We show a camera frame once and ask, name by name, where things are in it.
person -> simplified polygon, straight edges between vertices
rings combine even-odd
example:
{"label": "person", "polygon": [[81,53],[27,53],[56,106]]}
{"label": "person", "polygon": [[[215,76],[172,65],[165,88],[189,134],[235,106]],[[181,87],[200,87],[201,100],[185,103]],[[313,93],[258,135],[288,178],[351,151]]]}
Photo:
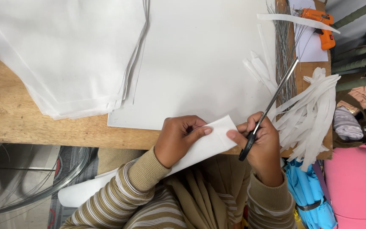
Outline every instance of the person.
{"label": "person", "polygon": [[[245,136],[261,115],[251,115],[227,137],[244,148]],[[137,151],[100,149],[98,173],[119,168],[117,174],[61,228],[234,229],[246,202],[249,228],[297,228],[295,201],[280,166],[279,134],[268,118],[246,161],[218,154],[162,179],[198,139],[212,132],[204,125],[193,115],[166,119],[155,146],[137,161],[125,160],[140,156]]]}

floor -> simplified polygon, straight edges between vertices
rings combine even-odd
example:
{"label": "floor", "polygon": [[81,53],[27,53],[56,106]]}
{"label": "floor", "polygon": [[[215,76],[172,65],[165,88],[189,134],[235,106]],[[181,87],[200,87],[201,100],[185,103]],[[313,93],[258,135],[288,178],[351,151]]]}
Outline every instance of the floor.
{"label": "floor", "polygon": [[[53,184],[60,146],[3,144],[0,147],[0,207]],[[0,229],[46,229],[50,196],[0,215]]]}

striped sweater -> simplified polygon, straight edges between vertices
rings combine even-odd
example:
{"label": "striped sweater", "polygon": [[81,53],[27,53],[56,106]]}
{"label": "striped sweater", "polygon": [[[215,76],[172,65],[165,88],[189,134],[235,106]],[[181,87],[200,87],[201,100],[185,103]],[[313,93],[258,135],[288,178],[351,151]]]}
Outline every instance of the striped sweater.
{"label": "striped sweater", "polygon": [[[138,161],[121,165],[116,176],[80,206],[61,229],[187,228],[177,200],[158,184],[169,171],[156,159],[153,149]],[[272,188],[251,173],[249,228],[297,229],[293,216],[295,203],[284,174],[283,177],[283,184]]]}

sweater cuff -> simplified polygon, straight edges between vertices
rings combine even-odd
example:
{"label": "sweater cuff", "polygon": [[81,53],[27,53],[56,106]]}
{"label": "sweater cuff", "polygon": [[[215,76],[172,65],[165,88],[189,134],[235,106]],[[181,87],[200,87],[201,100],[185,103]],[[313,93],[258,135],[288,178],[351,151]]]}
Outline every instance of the sweater cuff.
{"label": "sweater cuff", "polygon": [[287,177],[282,171],[283,183],[278,187],[269,187],[257,179],[255,172],[251,171],[251,184],[249,194],[252,199],[270,210],[287,209],[292,202],[292,196],[287,188]]}
{"label": "sweater cuff", "polygon": [[153,188],[171,169],[165,168],[155,156],[154,146],[142,155],[128,170],[132,186],[141,192]]}

brown bag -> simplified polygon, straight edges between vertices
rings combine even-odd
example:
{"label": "brown bag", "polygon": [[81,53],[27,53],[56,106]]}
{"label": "brown bag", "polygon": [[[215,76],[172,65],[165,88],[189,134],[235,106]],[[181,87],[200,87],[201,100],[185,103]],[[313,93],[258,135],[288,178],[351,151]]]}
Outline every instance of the brown bag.
{"label": "brown bag", "polygon": [[[338,80],[337,83],[342,84],[345,82],[358,80],[361,77],[366,77],[366,73],[365,74],[354,73],[354,74],[343,75],[343,76],[341,76],[341,78]],[[361,126],[361,130],[363,132],[363,138],[359,139],[359,140],[353,140],[353,141],[343,140],[333,130],[333,148],[352,148],[352,147],[358,147],[358,146],[366,143],[366,133],[364,131],[364,128],[366,127],[366,109],[363,109],[362,106],[359,104],[359,102],[354,97],[352,97],[351,95],[348,94],[350,91],[351,91],[351,89],[336,92],[335,93],[335,97],[336,97],[335,102],[338,103],[342,100],[359,109],[359,111],[362,113],[362,118],[360,118],[358,120],[358,123]]]}

